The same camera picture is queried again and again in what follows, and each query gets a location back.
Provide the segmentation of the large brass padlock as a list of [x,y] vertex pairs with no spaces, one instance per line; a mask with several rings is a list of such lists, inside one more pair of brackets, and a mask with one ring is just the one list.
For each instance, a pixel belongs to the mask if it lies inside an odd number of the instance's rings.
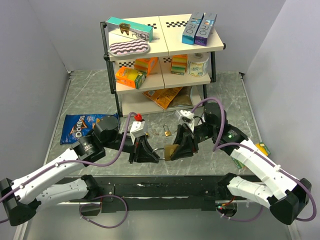
[[164,147],[153,149],[152,152],[157,153],[158,151],[163,151],[163,157],[161,157],[160,160],[170,161],[178,146],[178,144],[165,145]]

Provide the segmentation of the small brass padlock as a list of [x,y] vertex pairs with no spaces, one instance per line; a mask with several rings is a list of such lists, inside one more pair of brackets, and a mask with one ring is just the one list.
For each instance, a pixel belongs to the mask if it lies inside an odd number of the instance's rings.
[[167,124],[163,125],[163,130],[164,130],[164,134],[165,134],[166,137],[169,137],[169,136],[172,135],[172,133],[171,133],[171,131],[170,131],[170,129],[169,129]]

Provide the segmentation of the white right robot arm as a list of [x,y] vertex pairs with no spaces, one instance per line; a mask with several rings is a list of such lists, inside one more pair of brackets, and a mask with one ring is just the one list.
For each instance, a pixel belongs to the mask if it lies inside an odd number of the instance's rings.
[[311,200],[311,183],[297,179],[271,161],[239,128],[228,123],[227,113],[216,102],[203,108],[200,125],[191,111],[175,112],[179,125],[168,160],[188,158],[198,152],[199,143],[211,139],[215,148],[245,165],[261,183],[228,173],[219,183],[223,199],[242,197],[268,208],[281,223],[291,225]]

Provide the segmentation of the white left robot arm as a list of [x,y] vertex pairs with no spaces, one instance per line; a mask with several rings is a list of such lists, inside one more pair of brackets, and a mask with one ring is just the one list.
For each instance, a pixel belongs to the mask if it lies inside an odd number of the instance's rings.
[[21,178],[5,178],[0,182],[0,202],[11,226],[21,225],[45,207],[73,200],[93,201],[102,191],[92,175],[83,175],[75,181],[58,184],[69,174],[88,166],[99,166],[98,160],[106,156],[106,149],[116,150],[115,159],[122,152],[129,154],[130,163],[155,163],[158,154],[148,143],[147,123],[138,115],[134,122],[125,122],[123,133],[120,121],[107,115],[92,130],[79,138],[60,156]]

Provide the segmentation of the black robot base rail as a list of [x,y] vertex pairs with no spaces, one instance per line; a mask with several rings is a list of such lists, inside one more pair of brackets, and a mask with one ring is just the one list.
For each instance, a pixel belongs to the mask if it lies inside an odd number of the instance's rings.
[[189,210],[215,211],[218,202],[233,200],[222,186],[222,175],[97,176],[102,212]]

